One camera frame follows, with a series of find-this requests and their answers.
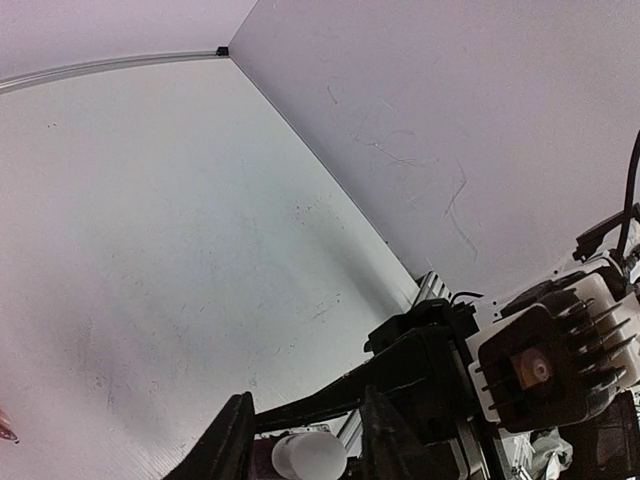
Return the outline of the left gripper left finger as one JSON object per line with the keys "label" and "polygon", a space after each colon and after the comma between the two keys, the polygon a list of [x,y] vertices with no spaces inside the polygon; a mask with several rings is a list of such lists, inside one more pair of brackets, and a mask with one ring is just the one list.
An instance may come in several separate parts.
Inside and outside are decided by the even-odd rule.
{"label": "left gripper left finger", "polygon": [[255,410],[250,392],[232,395],[186,457],[169,472],[174,480],[249,479]]}

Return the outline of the purple nail polish bottle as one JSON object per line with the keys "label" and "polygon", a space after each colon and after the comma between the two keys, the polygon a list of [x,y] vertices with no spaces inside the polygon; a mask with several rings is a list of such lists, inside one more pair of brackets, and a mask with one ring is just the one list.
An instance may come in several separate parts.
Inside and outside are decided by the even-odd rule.
{"label": "purple nail polish bottle", "polygon": [[252,480],[281,480],[272,461],[272,452],[276,444],[288,433],[277,435],[255,435],[253,442],[252,466],[249,478]]}

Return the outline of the white nail polish cap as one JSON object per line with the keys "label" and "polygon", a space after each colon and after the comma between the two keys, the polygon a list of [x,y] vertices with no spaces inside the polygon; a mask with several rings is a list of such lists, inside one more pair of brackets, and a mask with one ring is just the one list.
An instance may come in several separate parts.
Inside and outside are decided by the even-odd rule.
{"label": "white nail polish cap", "polygon": [[336,480],[346,470],[347,452],[329,432],[305,432],[279,440],[272,450],[271,462],[284,479]]}

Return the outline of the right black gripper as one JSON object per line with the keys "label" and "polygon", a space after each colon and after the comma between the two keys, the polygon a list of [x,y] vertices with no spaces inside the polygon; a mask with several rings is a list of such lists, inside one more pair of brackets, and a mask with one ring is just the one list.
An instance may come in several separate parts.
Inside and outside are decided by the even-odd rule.
{"label": "right black gripper", "polygon": [[[354,410],[365,388],[384,394],[431,454],[437,479],[497,479],[500,454],[466,371],[466,339],[478,332],[465,302],[425,300],[374,330],[372,358],[305,398],[258,413],[257,430],[286,430]],[[350,473],[365,479],[362,454]]]}

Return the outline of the mannequin hand with long nails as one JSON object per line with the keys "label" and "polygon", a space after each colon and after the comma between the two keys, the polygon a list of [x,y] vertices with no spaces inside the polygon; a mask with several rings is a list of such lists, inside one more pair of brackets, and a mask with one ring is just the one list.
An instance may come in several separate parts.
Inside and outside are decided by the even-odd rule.
{"label": "mannequin hand with long nails", "polygon": [[18,436],[11,427],[11,421],[3,410],[0,410],[0,438],[13,443],[19,442]]}

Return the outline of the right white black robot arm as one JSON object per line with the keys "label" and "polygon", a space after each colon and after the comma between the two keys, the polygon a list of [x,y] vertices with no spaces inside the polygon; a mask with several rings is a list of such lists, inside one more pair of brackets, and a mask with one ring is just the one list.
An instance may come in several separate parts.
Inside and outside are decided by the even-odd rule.
{"label": "right white black robot arm", "polygon": [[369,334],[368,362],[258,414],[257,432],[358,412],[362,453],[348,479],[504,479],[503,439],[552,430],[573,448],[569,478],[637,474],[639,252],[601,245],[638,219],[630,208],[582,234],[576,268],[496,307],[487,327],[472,293],[418,301]]}

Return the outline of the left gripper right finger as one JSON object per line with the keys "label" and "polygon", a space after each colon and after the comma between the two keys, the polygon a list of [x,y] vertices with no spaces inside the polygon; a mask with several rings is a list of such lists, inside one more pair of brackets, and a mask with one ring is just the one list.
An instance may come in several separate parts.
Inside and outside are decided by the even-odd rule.
{"label": "left gripper right finger", "polygon": [[366,387],[360,414],[365,479],[438,478],[431,454],[374,386]]}

